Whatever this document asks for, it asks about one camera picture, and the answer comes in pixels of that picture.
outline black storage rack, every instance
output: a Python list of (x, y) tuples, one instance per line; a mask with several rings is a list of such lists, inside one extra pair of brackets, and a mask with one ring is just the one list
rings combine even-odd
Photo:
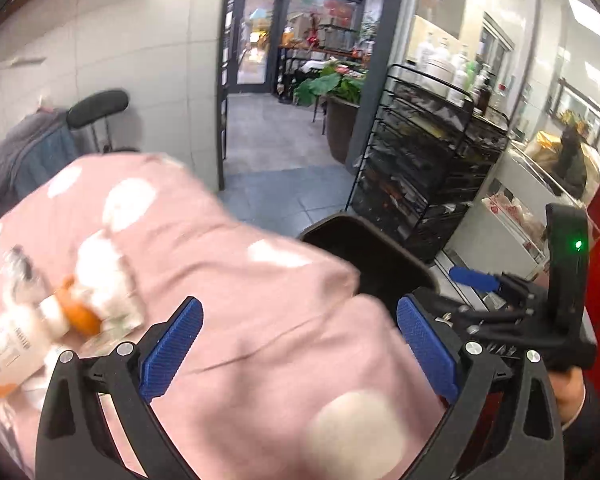
[[(427, 78), (462, 92), (464, 106), (423, 88), (418, 82)], [(346, 210), (431, 263), (508, 142), (506, 129), (474, 114), (467, 92), (391, 65)]]

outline glass door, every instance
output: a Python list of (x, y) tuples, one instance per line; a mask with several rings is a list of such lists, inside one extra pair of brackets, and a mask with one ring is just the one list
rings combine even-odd
[(272, 88), (279, 38), (281, 0), (234, 0), (229, 92), (267, 92)]

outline tiled floor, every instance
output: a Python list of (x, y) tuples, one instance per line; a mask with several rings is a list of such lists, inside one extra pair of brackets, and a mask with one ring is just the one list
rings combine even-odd
[(344, 208), (354, 177), (342, 166), (228, 175), (218, 196), (239, 220), (295, 237)]
[(322, 134), (318, 110), (285, 105), (270, 94), (229, 96), (224, 174), (337, 164)]

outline pink bedsheet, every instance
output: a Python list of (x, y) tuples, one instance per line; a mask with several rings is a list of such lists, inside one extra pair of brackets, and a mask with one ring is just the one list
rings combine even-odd
[[(406, 446), (384, 478), (400, 477), (443, 408), (382, 304), (356, 294), (355, 268), (241, 224), (158, 155), (85, 156), (64, 171), (74, 172), (66, 190), (51, 181), (0, 222), (0, 268), (18, 244), (57, 286), (81, 243), (104, 227), (116, 185), (140, 179), (155, 190), (146, 212), (111, 238), (135, 274), (146, 326), (166, 320), (186, 296), (203, 304), (198, 339), (167, 394), (152, 402), (200, 478), (322, 478), (306, 452), (307, 428), (325, 405), (360, 390), (380, 393), (395, 410)], [(263, 243), (264, 257), (253, 249)], [(1, 293), (0, 276), (0, 313)], [(18, 394), (9, 402), (33, 468), (39, 413)], [(108, 402), (104, 409), (114, 420)], [(141, 471), (122, 430), (113, 424), (112, 432), (127, 465)]]

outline large flower pot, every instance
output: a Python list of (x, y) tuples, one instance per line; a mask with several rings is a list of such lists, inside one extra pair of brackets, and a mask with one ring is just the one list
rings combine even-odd
[(327, 142), (331, 156), (341, 164), (344, 164), (349, 153), (349, 142), (359, 108), (359, 105), (327, 95)]

